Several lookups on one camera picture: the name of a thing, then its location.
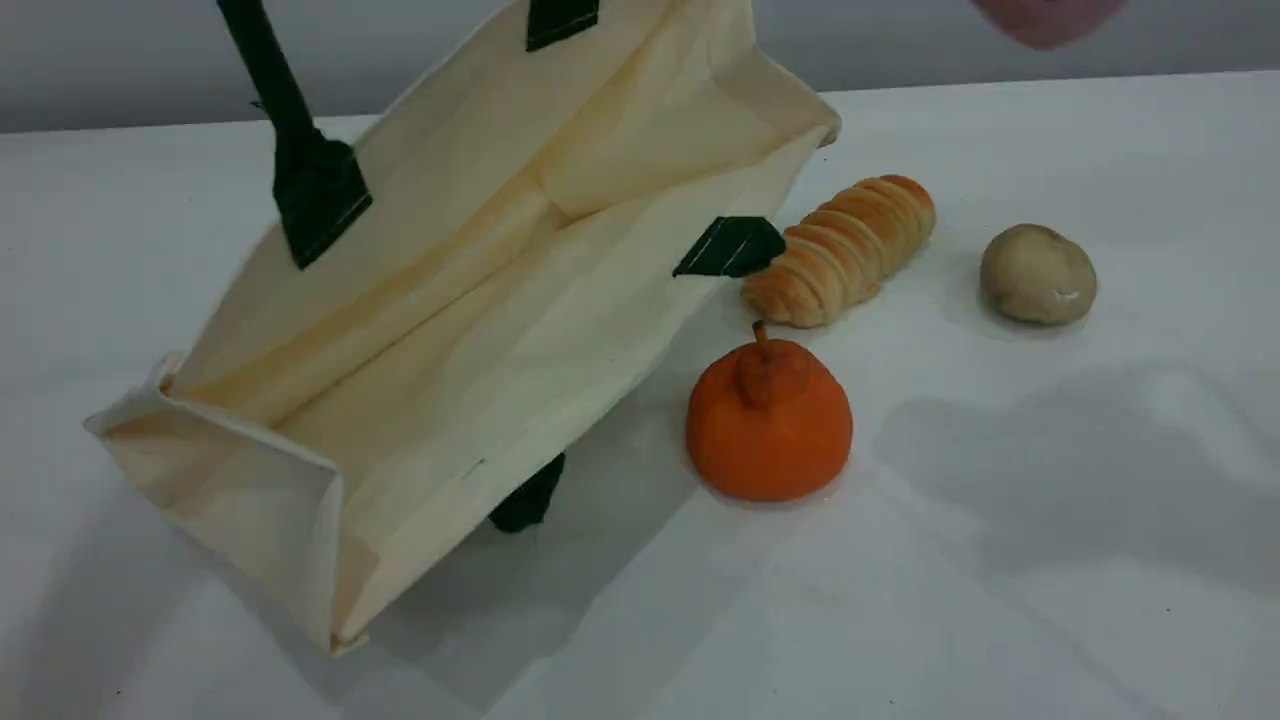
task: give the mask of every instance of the hand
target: hand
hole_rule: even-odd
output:
[[[1097,29],[1125,0],[974,0],[996,27],[1037,50],[1052,50]]]

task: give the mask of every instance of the toy food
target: toy food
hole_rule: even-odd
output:
[[[870,300],[933,232],[933,199],[902,176],[868,178],[782,234],[787,250],[746,278],[742,297],[772,323],[812,328]]]
[[[1016,320],[1065,325],[1079,320],[1098,295],[1084,250],[1043,225],[1014,225],[982,254],[982,295]]]
[[[685,443],[708,484],[740,500],[780,502],[814,492],[840,474],[854,442],[854,416],[840,382],[808,350],[769,340],[712,364],[689,398]]]

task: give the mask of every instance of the canvas tote bag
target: canvas tote bag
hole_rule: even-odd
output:
[[[728,282],[673,275],[695,241],[838,132],[750,0],[600,0],[536,51],[530,10],[355,143],[372,202],[332,247],[300,269],[270,228],[189,354],[87,421],[333,652],[650,372]]]

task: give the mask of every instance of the dark green handle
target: dark green handle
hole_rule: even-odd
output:
[[[351,146],[316,128],[262,0],[218,0],[266,117],[275,127],[271,195],[294,264],[320,258],[372,202]]]

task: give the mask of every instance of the bread roll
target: bread roll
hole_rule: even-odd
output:
[[[746,278],[742,297],[771,323],[833,323],[879,292],[933,233],[933,199],[902,176],[868,178],[783,231],[787,250]]]

